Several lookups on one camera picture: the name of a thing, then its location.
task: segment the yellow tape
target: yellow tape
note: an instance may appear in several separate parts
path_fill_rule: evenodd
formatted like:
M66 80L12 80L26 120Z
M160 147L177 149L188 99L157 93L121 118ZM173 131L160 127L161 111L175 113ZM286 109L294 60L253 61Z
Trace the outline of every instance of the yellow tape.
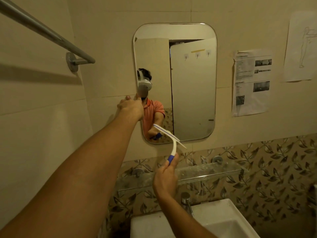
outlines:
M202 51L205 51L205 50L206 49L200 49L200 50L192 51L192 53L202 52Z

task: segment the chrome faucet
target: chrome faucet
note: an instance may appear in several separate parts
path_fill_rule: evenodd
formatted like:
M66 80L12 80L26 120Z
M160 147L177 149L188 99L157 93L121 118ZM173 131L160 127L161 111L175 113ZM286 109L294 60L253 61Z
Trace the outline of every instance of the chrome faucet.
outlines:
M182 207L184 208L184 210L186 210L186 212L188 214L190 214L191 216L193 216L193 210L191 207L191 196L189 195L189 193L187 192L182 192L181 195L181 203L182 203Z

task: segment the orange polo shirt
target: orange polo shirt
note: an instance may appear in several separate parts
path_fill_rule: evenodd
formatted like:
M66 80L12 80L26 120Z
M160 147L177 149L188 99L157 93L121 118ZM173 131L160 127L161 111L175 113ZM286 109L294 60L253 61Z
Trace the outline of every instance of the orange polo shirt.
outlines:
M160 112L164 115L164 118L165 118L164 107L160 101L153 101L153 100L147 99L146 104L143 106L143 110L144 110L144 118L142 121L143 133L145 138L147 140L150 140L148 131L152 128L154 124L154 115L156 112Z

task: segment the sink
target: sink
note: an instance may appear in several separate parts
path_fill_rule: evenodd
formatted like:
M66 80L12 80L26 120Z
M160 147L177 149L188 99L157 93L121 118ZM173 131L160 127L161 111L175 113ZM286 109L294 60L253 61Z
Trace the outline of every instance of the sink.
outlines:
M260 238L230 199L192 206L193 217L218 238ZM175 237L163 214L131 219L131 238Z

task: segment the printed paper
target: printed paper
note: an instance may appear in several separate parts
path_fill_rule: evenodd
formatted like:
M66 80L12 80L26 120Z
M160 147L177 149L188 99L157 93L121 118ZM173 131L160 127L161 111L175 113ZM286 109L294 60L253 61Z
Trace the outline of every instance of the printed paper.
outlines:
M284 62L286 82L317 76L317 12L299 11L291 16Z
M235 54L232 116L263 113L268 110L272 53L251 50Z

